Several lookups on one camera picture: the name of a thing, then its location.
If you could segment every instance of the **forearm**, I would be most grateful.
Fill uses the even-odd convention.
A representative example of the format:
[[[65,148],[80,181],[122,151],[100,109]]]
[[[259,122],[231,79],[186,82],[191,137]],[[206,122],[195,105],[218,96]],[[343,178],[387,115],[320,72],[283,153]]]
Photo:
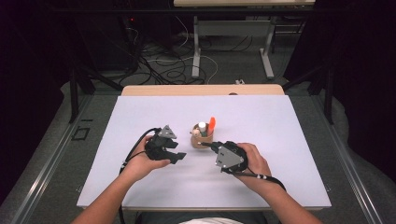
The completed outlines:
[[[112,223],[125,194],[135,181],[117,177],[73,223]]]
[[[261,188],[258,193],[268,202],[280,222],[283,224],[321,223],[320,220],[291,198],[279,185],[269,184],[268,186]]]

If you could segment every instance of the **electrical cable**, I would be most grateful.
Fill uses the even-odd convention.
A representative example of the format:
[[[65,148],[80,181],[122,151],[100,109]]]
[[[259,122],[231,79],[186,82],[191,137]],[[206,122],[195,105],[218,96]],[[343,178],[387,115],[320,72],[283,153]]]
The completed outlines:
[[[194,81],[187,81],[187,77],[184,74],[184,71],[186,69],[186,67],[188,67],[186,64],[184,64],[184,60],[182,60],[180,58],[180,56],[178,56],[177,53],[175,53],[174,51],[170,52],[171,56],[173,57],[177,57],[178,60],[174,60],[174,61],[168,61],[168,60],[147,60],[145,57],[140,57],[139,58],[139,63],[141,65],[144,65],[148,71],[145,74],[149,74],[148,79],[145,81],[145,83],[147,81],[149,81],[150,79],[154,79],[155,84],[160,84],[160,85],[177,85],[177,84],[191,84],[194,82],[200,82],[200,84],[204,84],[205,83],[205,79],[202,78],[196,78]],[[171,66],[171,65],[176,65],[178,62],[182,62],[183,66],[178,66],[178,67],[174,67],[172,69],[168,69],[166,71],[163,72],[158,72],[155,71],[152,66],[149,64],[149,62],[156,62],[156,64],[160,65],[160,66]],[[172,62],[174,64],[161,64],[159,62]]]
[[[270,175],[256,175],[256,174],[247,174],[247,173],[239,173],[239,172],[234,172],[230,173],[231,175],[243,175],[243,176],[251,176],[251,177],[256,177],[258,179],[263,179],[263,180],[268,180],[270,182],[278,184],[283,190],[286,190],[285,186],[278,180],[277,178],[270,176]]]
[[[133,155],[133,156],[131,157],[131,155],[134,153],[134,150],[135,150],[136,147],[139,145],[139,143],[143,140],[143,138],[144,138],[148,133],[151,133],[151,132],[158,132],[158,131],[160,131],[160,130],[161,130],[160,128],[152,128],[152,129],[149,129],[149,130],[145,131],[145,132],[142,134],[142,136],[140,136],[140,138],[139,138],[139,139],[137,140],[137,142],[134,144],[134,146],[132,147],[132,149],[129,151],[128,156],[125,158],[125,161],[122,163],[122,166],[121,166],[121,168],[120,168],[120,174],[122,173],[122,171],[124,170],[125,166],[128,164],[128,162],[129,162],[132,158],[134,158],[135,156],[137,156],[137,155],[139,155],[139,154],[141,154],[141,153],[143,153],[143,152],[146,152],[146,151],[141,151],[141,152],[138,152],[137,154],[135,154],[135,155]],[[125,224],[125,219],[124,219],[124,217],[123,217],[123,212],[122,212],[122,204],[120,205],[120,208],[119,208],[119,217],[120,217],[120,223],[121,223],[121,224]]]
[[[161,44],[158,44],[150,36],[146,36],[146,38],[148,43],[142,50],[142,53],[144,53],[144,57],[152,57],[158,54],[166,54],[166,53],[169,54],[169,49],[165,49],[164,47],[162,47]]]
[[[136,30],[136,29],[134,29],[134,28],[125,28],[126,30],[132,30],[132,31],[134,31],[135,33],[136,33],[136,36],[134,37],[134,45],[136,45],[136,40],[137,40],[137,37],[139,36],[139,32]]]
[[[80,0],[77,0],[77,3],[78,3],[78,5],[81,7],[81,8],[84,8],[84,6],[83,6],[83,4],[81,3],[81,1]],[[95,22],[95,21],[93,21],[93,19],[91,18],[91,17],[89,17],[88,18],[88,20],[93,24],[93,26],[94,27],[96,27],[96,29],[105,37],[105,39],[107,39],[107,41],[108,42],[110,42],[112,45],[114,45],[116,48],[118,48],[118,49],[120,49],[121,51],[123,51],[124,53],[127,53],[129,56],[131,56],[131,57],[134,57],[133,56],[133,54],[131,53],[131,52],[129,52],[128,50],[126,50],[125,48],[123,48],[123,47],[121,47],[120,45],[118,45],[116,42],[114,42],[100,27],[99,27],[99,25]]]
[[[180,49],[181,47],[183,47],[187,41],[189,41],[189,30],[187,30],[187,27],[184,25],[184,23],[181,21],[181,19],[179,19],[178,17],[176,17],[176,19],[180,22],[180,24],[184,27],[184,29],[186,30],[186,40],[177,48]]]
[[[204,57],[204,58],[207,58],[207,59],[211,60],[211,61],[216,65],[216,71],[213,73],[213,75],[212,75],[212,76],[207,80],[207,82],[206,82],[206,84],[209,85],[210,79],[212,79],[212,77],[218,72],[218,70],[219,70],[219,65],[215,62],[215,60],[213,60],[213,59],[211,59],[211,58],[209,58],[209,57],[207,57],[207,56],[202,56],[202,55],[201,55],[201,57]]]
[[[139,75],[147,75],[148,78],[147,78],[146,80],[144,80],[143,82],[141,82],[141,83],[137,83],[137,85],[144,85],[144,84],[146,84],[146,83],[151,79],[151,74],[150,74],[150,73],[133,73],[133,74],[130,74],[130,75],[128,75],[128,76],[122,77],[122,78],[119,80],[119,84],[122,86],[121,82],[122,82],[123,80],[125,80],[127,77],[133,77],[133,76],[139,76]]]
[[[243,49],[236,49],[236,48],[238,48],[240,45],[242,45],[242,43],[244,43],[245,40],[248,39],[248,37],[249,37],[248,35],[245,36],[244,39],[242,39],[235,47],[233,47],[231,49],[209,49],[209,48],[201,48],[201,49],[202,49],[202,51],[208,51],[208,52],[232,52],[232,51],[238,51],[239,52],[239,51],[244,51],[244,50],[250,48],[250,46],[251,46],[251,44],[253,42],[253,36],[250,36],[249,43]]]

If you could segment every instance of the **table leg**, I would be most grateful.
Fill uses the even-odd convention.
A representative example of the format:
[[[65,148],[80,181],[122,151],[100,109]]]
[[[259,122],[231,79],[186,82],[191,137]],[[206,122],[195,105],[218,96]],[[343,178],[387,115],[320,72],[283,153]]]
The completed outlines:
[[[271,42],[274,35],[274,29],[276,26],[276,17],[271,18],[270,25],[267,30],[267,37],[265,39],[264,49],[260,49],[260,55],[262,56],[262,64],[264,65],[265,75],[268,79],[274,79],[274,72],[271,67],[270,59],[268,58],[268,52],[271,48]]]
[[[192,61],[192,77],[199,76],[199,64],[201,59],[201,49],[199,48],[198,18],[194,16],[194,59]]]

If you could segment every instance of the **black cable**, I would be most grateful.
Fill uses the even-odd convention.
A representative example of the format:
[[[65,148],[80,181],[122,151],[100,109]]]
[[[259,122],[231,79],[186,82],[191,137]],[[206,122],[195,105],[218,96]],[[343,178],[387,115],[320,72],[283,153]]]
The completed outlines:
[[[247,46],[245,46],[243,49],[236,49],[238,48],[243,42],[245,42],[245,40],[248,39],[248,35],[245,36],[244,39],[242,39],[235,47],[231,48],[231,49],[209,49],[209,48],[201,48],[202,51],[208,51],[208,52],[232,52],[232,51],[244,51],[246,49],[248,49],[251,46],[251,43],[253,42],[253,36],[250,36],[250,41],[247,44]]]
[[[125,80],[127,77],[133,77],[133,76],[139,76],[139,75],[147,75],[148,78],[147,78],[146,80],[144,80],[143,82],[138,83],[137,85],[144,85],[144,84],[146,84],[146,83],[151,79],[151,74],[150,74],[150,73],[133,73],[133,74],[130,74],[130,75],[128,75],[128,76],[125,76],[125,77],[121,78],[121,79],[119,80],[119,85],[122,86],[121,82],[122,82],[123,80]]]
[[[139,152],[139,153],[137,153],[137,154],[135,154],[135,155],[133,155],[131,157],[131,155],[132,155],[132,153],[134,153],[134,150],[136,149],[137,145],[139,145],[139,143],[143,140],[143,138],[150,132],[153,132],[153,131],[154,132],[158,132],[160,130],[161,129],[159,129],[159,128],[152,128],[152,129],[147,130],[145,133],[142,134],[142,136],[140,136],[139,140],[137,140],[137,142],[132,147],[131,151],[128,153],[128,156],[125,158],[125,161],[123,162],[123,164],[122,164],[122,166],[120,168],[120,173],[122,173],[122,171],[124,170],[125,166],[128,164],[128,161],[130,161],[132,158],[134,158],[135,156],[139,155],[140,153],[146,152],[146,151],[141,151],[141,152]],[[122,204],[119,207],[119,217],[120,217],[120,223],[121,224],[125,224],[125,220],[124,220],[124,217],[123,217],[123,211],[122,211]]]
[[[180,38],[175,42],[175,44],[178,44],[179,41],[185,41],[185,40]],[[186,49],[186,52],[180,53],[179,52],[180,49]],[[191,55],[193,50],[194,50],[193,38],[190,38],[184,45],[181,45],[177,48],[177,54],[179,55],[179,57],[183,57],[186,55]]]
[[[184,72],[186,71],[186,68],[187,68],[188,66],[193,66],[193,65],[186,65],[186,63],[184,62],[184,60],[181,59],[181,57],[178,56],[178,55],[173,55],[173,56],[175,56],[175,57],[177,58],[177,60],[174,61],[174,63],[172,63],[172,64],[170,64],[170,65],[176,65],[177,63],[182,63],[182,65],[179,66],[179,67],[173,67],[173,68],[171,68],[171,69],[162,71],[162,72],[161,72],[161,75],[164,74],[164,75],[166,75],[166,77],[172,78],[172,79],[175,79],[175,78],[178,78],[178,77],[181,77],[181,78],[182,78],[182,80],[173,81],[172,84],[186,85],[186,84],[191,84],[191,83],[194,83],[194,82],[197,82],[197,81],[200,82],[199,84],[205,84],[206,73],[205,73],[204,70],[202,70],[202,68],[198,67],[200,70],[203,71],[203,73],[204,73],[204,78],[195,78],[193,81],[187,81],[187,80],[186,80],[186,79],[187,79],[187,76],[184,74]],[[159,60],[158,58],[157,58],[157,60],[158,60],[158,61],[156,61],[156,63],[157,63],[159,66],[169,66],[169,65],[160,64],[159,62],[160,62],[161,60]]]
[[[145,53],[145,57],[152,57],[158,54],[170,54],[170,55],[177,55],[172,49],[166,49],[162,47],[161,44],[158,44],[155,40],[151,37],[145,35],[146,39],[148,39],[149,46],[145,46],[142,50],[142,53]]]
[[[286,190],[285,186],[280,182],[280,180],[276,179],[273,176],[270,175],[256,175],[256,174],[247,174],[247,173],[231,173],[231,175],[244,175],[244,176],[251,176],[251,177],[256,177],[258,179],[263,179],[263,180],[268,180],[270,182],[278,184],[283,190]]]
[[[122,5],[122,7],[128,7],[128,3],[125,3],[123,1],[118,1],[117,5]],[[117,47],[118,49],[121,49],[122,51],[124,51],[125,53],[127,53],[131,58],[134,57],[133,53],[131,52],[130,49],[124,49],[121,46],[119,46],[118,44],[116,44],[114,41],[112,41],[106,34],[105,32],[98,26],[98,24],[96,24],[94,21],[92,21],[92,23],[94,24],[94,26],[102,33],[102,35],[109,41],[111,42],[115,47]],[[138,32],[136,30],[134,30],[135,32],[137,32],[140,36],[144,36],[145,38],[150,38],[149,36],[147,36],[144,32]],[[177,56],[177,54],[175,52],[173,52],[172,50],[169,52],[167,51],[167,49],[163,49],[161,47],[161,45],[156,44],[155,46],[149,47],[148,49],[144,49],[144,50],[150,50],[150,48],[155,48],[153,51],[155,52],[152,55],[155,54],[164,54],[164,53],[170,53],[171,55]],[[178,80],[176,82],[173,82],[171,80],[168,80],[164,77],[162,77],[158,72],[156,72],[154,69],[152,69],[152,67],[147,63],[146,60],[143,60],[143,56],[139,55],[139,58],[137,59],[137,61],[143,65],[145,65],[148,70],[149,70],[149,77],[144,80],[142,83],[140,83],[139,85],[143,85],[145,83],[147,83],[152,77],[154,77],[156,84],[161,84],[161,85],[169,85],[169,84],[186,84],[187,82],[184,80]],[[127,78],[130,77],[132,74],[134,73],[134,71],[126,71],[124,75],[121,76],[115,76],[115,77],[111,77],[110,79],[114,80],[114,79],[119,79],[119,84],[121,84],[121,82]]]
[[[252,170],[250,170],[250,168],[249,167],[247,167],[247,169],[251,172],[251,173],[253,173],[254,174],[254,172],[252,171]]]
[[[172,69],[166,70],[166,71],[161,72],[161,73],[155,71],[145,58],[142,58],[141,63],[147,67],[151,77],[153,77],[155,79],[156,84],[160,84],[160,85],[191,84],[191,83],[194,83],[196,81],[200,81],[201,82],[200,84],[204,84],[205,83],[205,80],[201,79],[201,78],[196,78],[194,81],[189,81],[188,82],[188,81],[186,81],[186,75],[184,75],[183,72],[179,72],[180,74],[177,76],[177,77],[183,77],[182,80],[177,80],[177,81],[170,80],[169,78],[175,78],[175,77],[169,77],[169,74],[171,73],[172,70],[177,69],[177,68],[185,68],[185,67],[187,67],[187,65],[184,64],[183,61],[182,61],[182,63],[184,64],[183,66],[172,68]],[[168,72],[168,75],[167,75],[168,78],[163,76],[163,74],[166,73],[166,72]]]

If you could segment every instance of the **hand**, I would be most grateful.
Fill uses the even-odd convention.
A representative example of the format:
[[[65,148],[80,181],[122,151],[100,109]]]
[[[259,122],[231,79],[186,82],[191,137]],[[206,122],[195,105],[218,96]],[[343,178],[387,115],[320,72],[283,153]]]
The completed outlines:
[[[152,161],[145,153],[145,145],[152,136],[145,136],[137,145],[134,153],[131,155],[131,160],[122,171],[122,175],[129,176],[128,178],[135,182],[148,175],[151,171],[163,168],[170,163],[169,160]]]
[[[248,169],[246,169],[244,173],[251,173],[250,171],[252,171],[257,175],[271,175],[271,170],[268,166],[267,160],[260,154],[256,146],[250,143],[238,143],[237,145],[244,149],[247,153]],[[273,184],[271,182],[263,181],[262,179],[257,179],[251,176],[236,175],[235,177],[255,192],[258,192],[259,189],[262,188],[262,185]]]

